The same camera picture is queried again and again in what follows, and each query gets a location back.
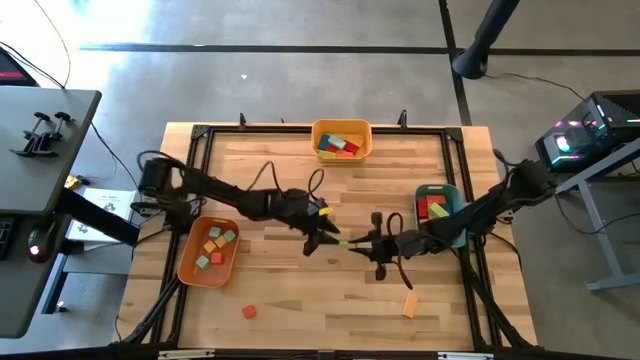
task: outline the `concrete floor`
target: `concrete floor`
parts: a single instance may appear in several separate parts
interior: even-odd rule
[[[10,7],[3,6],[9,2]],[[400,110],[407,109],[411,124],[460,123],[445,55],[75,50],[87,42],[440,47],[445,39],[437,0],[42,3],[72,50],[69,87],[103,92],[95,124],[136,176],[135,155],[160,146],[168,121],[236,121],[242,111],[250,122],[362,117],[393,123]],[[448,3],[457,44],[466,46],[489,0]],[[0,14],[0,39],[64,78],[64,52],[38,9],[18,0],[0,0],[0,8],[11,9]],[[607,26],[593,26],[596,22]],[[523,0],[496,46],[638,49],[638,33],[640,5],[634,0]],[[493,56],[489,73],[540,76],[587,95],[640,88],[639,60]],[[46,80],[40,83],[53,87]],[[567,90],[518,78],[485,78],[464,85],[473,124],[489,126],[494,145],[514,161],[535,158],[533,142],[578,102]],[[109,179],[112,166],[107,151],[89,133],[74,171],[105,177],[96,181],[99,187],[131,189],[122,170]],[[637,211],[630,195],[635,192],[598,190],[603,216],[612,219]],[[621,193],[624,199],[616,195]],[[566,206],[587,229],[584,211],[572,203]],[[615,238],[635,240],[633,223],[620,225]],[[575,234],[553,201],[523,209],[513,229],[539,343],[552,350],[637,358],[640,288],[591,295],[584,286],[585,281],[609,276],[595,237]],[[629,255],[627,265],[640,265],[640,246],[620,246]],[[108,343],[124,284],[121,276],[70,276],[62,297],[72,311],[36,316],[24,338],[0,340],[0,352]]]

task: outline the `wooden table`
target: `wooden table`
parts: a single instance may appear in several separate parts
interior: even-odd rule
[[[193,123],[169,123],[162,151],[186,160]],[[463,127],[473,191],[476,197],[500,181],[486,127]],[[325,179],[316,192],[334,209],[334,222],[345,238],[370,230],[370,213],[399,211],[412,221],[413,193],[425,183],[445,183],[439,139],[425,135],[374,135],[374,150],[360,165],[324,166]],[[451,146],[457,184],[462,184],[455,148]],[[217,134],[209,174],[239,187],[248,186],[260,167],[272,160],[283,188],[306,189],[309,176],[323,166],[310,150],[305,134]],[[256,188],[272,187],[266,171]],[[407,289],[388,267],[383,282],[374,279],[375,265],[339,246],[321,246],[302,255],[304,237],[275,221],[251,222],[233,208],[209,201],[204,215],[236,221],[240,248],[231,280],[221,289],[191,287],[187,295],[180,347],[471,350],[462,276],[449,252],[403,262],[420,302],[415,318],[401,315]],[[141,236],[155,231],[151,221]],[[496,233],[512,241],[508,226]],[[158,296],[169,234],[141,244],[135,253],[118,327],[128,335]],[[485,248],[496,302],[525,339],[535,333],[516,255],[488,237]],[[169,303],[162,339],[170,328]],[[479,302],[482,332],[489,338],[484,307]],[[246,320],[241,309],[256,306]]]

